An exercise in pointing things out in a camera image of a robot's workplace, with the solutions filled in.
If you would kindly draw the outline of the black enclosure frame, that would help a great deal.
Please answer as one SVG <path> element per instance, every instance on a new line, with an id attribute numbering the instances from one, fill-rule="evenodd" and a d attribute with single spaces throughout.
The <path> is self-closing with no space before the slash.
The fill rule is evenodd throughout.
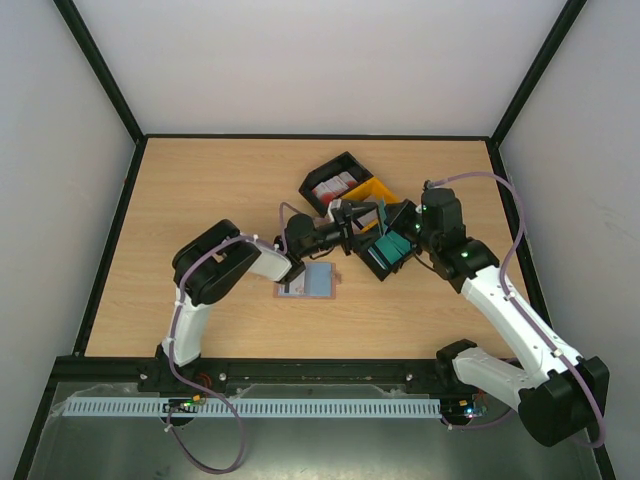
<path id="1" fill-rule="evenodd" d="M 639 475 L 639 5 L 590 1 L 513 122 L 560 1 L 81 1 L 125 104 L 50 1 L 1 5 L 1 475 L 91 297 L 83 358 L 147 357 L 171 261 L 221 219 L 272 239 L 313 168 L 352 153 L 400 198 L 447 179 L 468 233 L 608 366 L 606 450 Z"/>

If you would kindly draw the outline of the black bin with teal cards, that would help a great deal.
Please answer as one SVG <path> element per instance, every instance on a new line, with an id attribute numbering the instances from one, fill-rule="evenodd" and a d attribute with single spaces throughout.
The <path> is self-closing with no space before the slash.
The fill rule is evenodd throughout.
<path id="1" fill-rule="evenodd" d="M 382 235 L 379 228 L 358 234 L 356 243 L 357 256 L 380 282 L 397 273 L 416 251 L 416 245 L 400 234 L 389 231 Z"/>

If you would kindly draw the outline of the black mounting rail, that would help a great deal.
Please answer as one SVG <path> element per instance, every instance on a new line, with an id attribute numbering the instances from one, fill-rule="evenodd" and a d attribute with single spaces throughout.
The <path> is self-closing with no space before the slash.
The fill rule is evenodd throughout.
<path id="1" fill-rule="evenodd" d="M 372 385 L 409 394 L 450 397 L 475 393 L 472 384 L 444 383 L 438 362 L 426 360 L 285 360 L 204 358 L 180 367 L 187 380 L 226 396 L 251 385 Z M 49 385 L 61 382 L 132 383 L 141 392 L 186 394 L 193 387 L 171 373 L 158 358 L 64 356 L 56 359 Z"/>

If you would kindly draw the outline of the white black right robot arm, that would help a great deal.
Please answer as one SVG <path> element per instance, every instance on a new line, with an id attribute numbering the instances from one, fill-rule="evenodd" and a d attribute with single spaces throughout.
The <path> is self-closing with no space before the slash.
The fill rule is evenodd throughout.
<path id="1" fill-rule="evenodd" d="M 427 252 L 435 272 L 489 320 L 518 360 L 511 364 L 458 341 L 439 353 L 436 379 L 443 389 L 483 390 L 516 412 L 543 446 L 604 425 L 608 368 L 561 339 L 509 281 L 504 263 L 467 235 L 453 190 L 427 188 L 420 204 L 405 200 L 384 211 L 385 227 Z"/>

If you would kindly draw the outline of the black card bin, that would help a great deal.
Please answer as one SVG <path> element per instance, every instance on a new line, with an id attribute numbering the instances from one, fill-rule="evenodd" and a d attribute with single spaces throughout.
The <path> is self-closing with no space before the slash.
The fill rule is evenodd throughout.
<path id="1" fill-rule="evenodd" d="M 299 187 L 301 196 L 324 216 L 329 203 L 365 183 L 373 174 L 350 152 L 344 152 L 307 174 Z"/>

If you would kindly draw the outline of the red white cards stack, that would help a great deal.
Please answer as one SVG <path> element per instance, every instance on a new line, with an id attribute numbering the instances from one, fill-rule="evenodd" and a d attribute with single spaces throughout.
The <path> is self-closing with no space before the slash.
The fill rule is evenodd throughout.
<path id="1" fill-rule="evenodd" d="M 312 193 L 323 204 L 329 204 L 334 198 L 357 184 L 358 181 L 349 172 L 341 172 L 328 180 L 320 182 L 312 189 Z"/>

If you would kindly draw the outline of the teal cards stack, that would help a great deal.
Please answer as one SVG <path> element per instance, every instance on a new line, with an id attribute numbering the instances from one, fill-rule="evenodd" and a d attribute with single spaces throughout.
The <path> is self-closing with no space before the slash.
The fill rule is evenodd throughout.
<path id="1" fill-rule="evenodd" d="M 391 232 L 376 241 L 368 253 L 382 269 L 390 270 L 411 250 L 412 244 L 408 240 Z"/>

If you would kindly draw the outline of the teal card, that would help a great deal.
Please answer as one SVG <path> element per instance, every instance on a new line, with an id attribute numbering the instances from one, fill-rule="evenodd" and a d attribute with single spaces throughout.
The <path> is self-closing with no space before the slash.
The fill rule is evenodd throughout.
<path id="1" fill-rule="evenodd" d="M 386 225 L 386 203 L 384 199 L 380 199 L 377 204 L 378 229 L 381 236 L 387 234 L 388 226 Z"/>

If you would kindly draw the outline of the white magnetic stripe card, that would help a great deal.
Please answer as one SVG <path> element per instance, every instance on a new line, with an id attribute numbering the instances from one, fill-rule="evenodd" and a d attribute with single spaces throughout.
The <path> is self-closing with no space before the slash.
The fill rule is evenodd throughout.
<path id="1" fill-rule="evenodd" d="M 300 275 L 291 282 L 281 285 L 278 294 L 280 296 L 304 297 L 306 295 L 305 277 Z"/>

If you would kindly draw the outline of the yellow card bin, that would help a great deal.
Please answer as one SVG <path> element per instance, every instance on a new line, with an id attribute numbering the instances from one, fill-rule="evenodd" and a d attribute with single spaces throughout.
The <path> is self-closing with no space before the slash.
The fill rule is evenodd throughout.
<path id="1" fill-rule="evenodd" d="M 372 177 L 369 180 L 355 186 L 348 192 L 341 195 L 343 200 L 356 200 L 356 201 L 370 201 L 376 202 L 380 199 L 384 199 L 386 205 L 391 203 L 398 203 L 399 198 L 377 177 Z M 375 224 L 370 224 L 365 230 L 373 227 Z"/>

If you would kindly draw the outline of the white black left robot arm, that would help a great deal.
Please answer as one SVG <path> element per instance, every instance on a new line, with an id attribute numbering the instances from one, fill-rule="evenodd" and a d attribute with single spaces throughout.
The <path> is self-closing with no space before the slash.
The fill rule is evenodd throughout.
<path id="1" fill-rule="evenodd" d="M 374 201 L 333 200 L 322 218 L 279 206 L 281 232 L 273 241 L 242 232 L 224 219 L 182 247 L 172 260 L 175 302 L 166 337 L 157 348 L 149 384 L 158 390 L 210 389 L 199 372 L 202 337 L 216 303 L 247 274 L 274 285 L 283 299 L 332 299 L 338 283 L 335 267 L 324 257 L 339 249 L 361 253 L 382 232 L 380 206 Z"/>

